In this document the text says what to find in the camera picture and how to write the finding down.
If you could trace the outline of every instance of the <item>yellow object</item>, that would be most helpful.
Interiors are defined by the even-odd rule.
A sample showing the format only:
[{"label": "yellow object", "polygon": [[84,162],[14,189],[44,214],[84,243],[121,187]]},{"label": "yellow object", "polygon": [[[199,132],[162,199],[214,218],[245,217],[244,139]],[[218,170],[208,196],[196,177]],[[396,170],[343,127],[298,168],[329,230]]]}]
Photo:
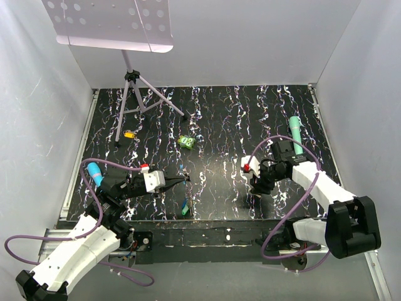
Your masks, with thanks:
[{"label": "yellow object", "polygon": [[124,132],[124,137],[133,139],[133,138],[135,138],[135,134],[133,132],[131,132],[130,130],[126,130]]}]

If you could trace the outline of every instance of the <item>white wall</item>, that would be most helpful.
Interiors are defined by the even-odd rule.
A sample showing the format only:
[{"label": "white wall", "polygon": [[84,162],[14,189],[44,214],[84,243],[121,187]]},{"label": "white wall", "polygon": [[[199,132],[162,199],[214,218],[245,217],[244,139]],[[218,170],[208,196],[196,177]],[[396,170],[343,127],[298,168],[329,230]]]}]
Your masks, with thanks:
[{"label": "white wall", "polygon": [[[174,47],[130,52],[156,87],[317,82],[360,0],[170,0]],[[123,87],[118,50],[71,46],[92,88]]]},{"label": "white wall", "polygon": [[317,86],[346,188],[375,201],[379,260],[394,300],[401,300],[400,37],[400,1],[362,0]]},{"label": "white wall", "polygon": [[[32,268],[3,248],[57,221],[88,115],[91,90],[38,0],[0,1],[0,300],[22,300],[15,277]],[[11,242],[35,260],[40,242]]]}]

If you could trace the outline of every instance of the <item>black marble table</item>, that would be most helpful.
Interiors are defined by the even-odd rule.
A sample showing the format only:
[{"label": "black marble table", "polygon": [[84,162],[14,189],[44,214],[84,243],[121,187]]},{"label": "black marble table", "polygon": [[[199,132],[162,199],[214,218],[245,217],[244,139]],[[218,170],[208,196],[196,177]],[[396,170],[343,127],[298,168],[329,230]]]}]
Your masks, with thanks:
[{"label": "black marble table", "polygon": [[[303,143],[320,159],[327,175],[339,182],[320,120],[307,86],[175,87],[160,91],[189,119],[168,105],[144,114],[124,116],[122,131],[135,132],[136,138],[122,136],[119,149],[113,146],[122,100],[121,89],[100,90],[83,158],[96,157],[139,166],[153,164],[170,175],[183,169],[191,182],[179,184],[162,194],[127,200],[127,220],[169,219],[271,219],[282,218],[299,200],[304,190],[290,180],[281,181],[271,195],[262,198],[248,193],[250,186],[241,174],[241,157],[270,135],[288,135],[288,119],[301,119]],[[145,104],[158,97],[141,89]],[[129,93],[127,109],[137,107]],[[196,138],[194,149],[177,143],[180,135]],[[270,156],[268,147],[257,152],[259,160]],[[188,194],[192,216],[183,217],[181,206]],[[92,201],[80,176],[76,180],[67,220],[76,221]],[[322,216],[316,201],[309,197],[295,216]]]}]

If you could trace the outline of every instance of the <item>perforated metal sheet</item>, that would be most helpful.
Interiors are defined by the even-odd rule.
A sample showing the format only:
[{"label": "perforated metal sheet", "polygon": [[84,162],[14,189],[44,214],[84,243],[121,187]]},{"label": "perforated metal sheet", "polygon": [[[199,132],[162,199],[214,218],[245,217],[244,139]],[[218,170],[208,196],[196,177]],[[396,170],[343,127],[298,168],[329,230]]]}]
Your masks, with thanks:
[{"label": "perforated metal sheet", "polygon": [[168,52],[168,0],[42,0],[61,44]]}]

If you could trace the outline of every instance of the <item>cable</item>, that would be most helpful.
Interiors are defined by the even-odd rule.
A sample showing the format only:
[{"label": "cable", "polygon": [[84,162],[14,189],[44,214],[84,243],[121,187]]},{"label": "cable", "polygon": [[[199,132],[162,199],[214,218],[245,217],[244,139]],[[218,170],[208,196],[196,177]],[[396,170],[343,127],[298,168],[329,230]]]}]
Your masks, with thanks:
[{"label": "cable", "polygon": [[[320,162],[318,160],[318,158],[309,150],[307,149],[305,146],[303,146],[302,144],[300,144],[298,141],[295,141],[294,139],[287,137],[287,136],[283,136],[283,135],[275,135],[275,136],[271,136],[268,137],[266,139],[264,139],[262,142],[260,142],[255,149],[253,150],[251,156],[249,157],[249,161],[248,164],[251,163],[252,158],[254,157],[256,151],[267,141],[275,139],[275,138],[282,138],[282,139],[286,139],[286,140],[290,140],[298,145],[300,145],[314,160],[314,162],[316,163],[316,168],[318,171],[321,170],[320,167]],[[298,209],[299,206],[301,206],[302,202],[309,196],[309,194],[311,193],[312,189],[314,188],[317,180],[319,178],[319,172],[316,173],[315,178],[313,179],[311,185],[309,186],[309,188],[305,191],[304,195],[301,197],[301,199],[299,199],[299,201],[291,208],[290,211],[288,211],[288,213],[281,219],[281,221],[273,228],[273,230],[269,233],[268,237],[265,239],[264,243],[262,244],[261,247],[261,255],[263,258],[268,259],[268,260],[281,260],[281,259],[285,259],[285,258],[289,258],[292,256],[296,256],[296,255],[300,255],[302,253],[305,253],[306,251],[312,250],[314,247],[317,246],[317,244],[311,245],[305,249],[299,250],[295,253],[292,254],[286,254],[286,255],[280,255],[280,256],[267,256],[264,254],[264,249],[266,248],[266,246],[268,245],[270,239],[274,236],[274,234],[276,234],[277,230],[279,230],[279,228],[285,223],[285,221]],[[307,268],[305,270],[299,271],[299,272],[308,272],[313,270],[314,268],[317,268],[318,266],[320,266],[328,257],[328,255],[330,254],[330,252],[328,252],[321,261],[319,261],[315,266]]]},{"label": "cable", "polygon": [[[85,164],[89,163],[89,162],[100,162],[100,163],[108,164],[110,166],[114,166],[114,167],[117,167],[117,168],[120,168],[120,169],[124,169],[126,171],[141,171],[140,167],[127,167],[127,166],[119,165],[117,163],[106,161],[106,160],[102,160],[102,159],[89,158],[89,159],[83,160],[81,162],[81,164],[80,164],[80,174],[81,174],[83,182],[85,183],[86,187],[89,189],[89,192],[93,196],[93,199],[95,200],[96,205],[98,206],[98,210],[99,210],[99,218],[98,218],[98,221],[96,222],[96,225],[93,227],[93,229],[91,229],[90,231],[88,231],[86,233],[78,235],[78,236],[76,236],[74,238],[72,238],[72,237],[44,237],[44,236],[35,236],[35,235],[14,235],[14,236],[9,237],[4,242],[4,248],[6,249],[7,253],[9,253],[13,258],[15,258],[15,259],[17,259],[17,260],[19,260],[19,261],[21,261],[23,263],[27,263],[29,265],[39,265],[39,263],[36,262],[36,261],[26,260],[24,258],[21,258],[21,257],[17,256],[17,254],[13,253],[10,250],[10,248],[8,247],[8,243],[11,240],[16,240],[16,239],[20,239],[20,238],[29,239],[29,240],[41,240],[41,241],[71,241],[71,240],[78,240],[80,238],[83,238],[83,237],[86,237],[86,236],[92,234],[101,225],[102,219],[103,219],[102,206],[101,206],[101,204],[99,202],[99,199],[97,198],[94,190],[90,186],[90,184],[88,182],[88,179],[86,178],[84,170],[83,170],[83,167],[85,166]],[[133,269],[133,268],[127,268],[127,267],[123,267],[123,266],[120,266],[120,265],[114,265],[112,263],[108,264],[108,263],[100,262],[100,264],[109,265],[109,266],[113,266],[113,267],[116,267],[116,268],[122,268],[122,269],[125,269],[125,270],[130,270],[130,271],[133,271],[133,272],[142,273],[142,274],[148,276],[149,278],[152,279],[152,282],[150,284],[139,282],[139,281],[135,280],[134,278],[132,278],[131,276],[126,275],[124,273],[121,273],[121,275],[124,276],[125,278],[131,280],[132,282],[134,282],[134,283],[136,283],[138,285],[144,286],[144,287],[148,287],[149,285],[152,285],[154,283],[154,281],[155,281],[151,274],[149,274],[147,272],[144,272],[144,271],[136,270],[136,269]]]}]

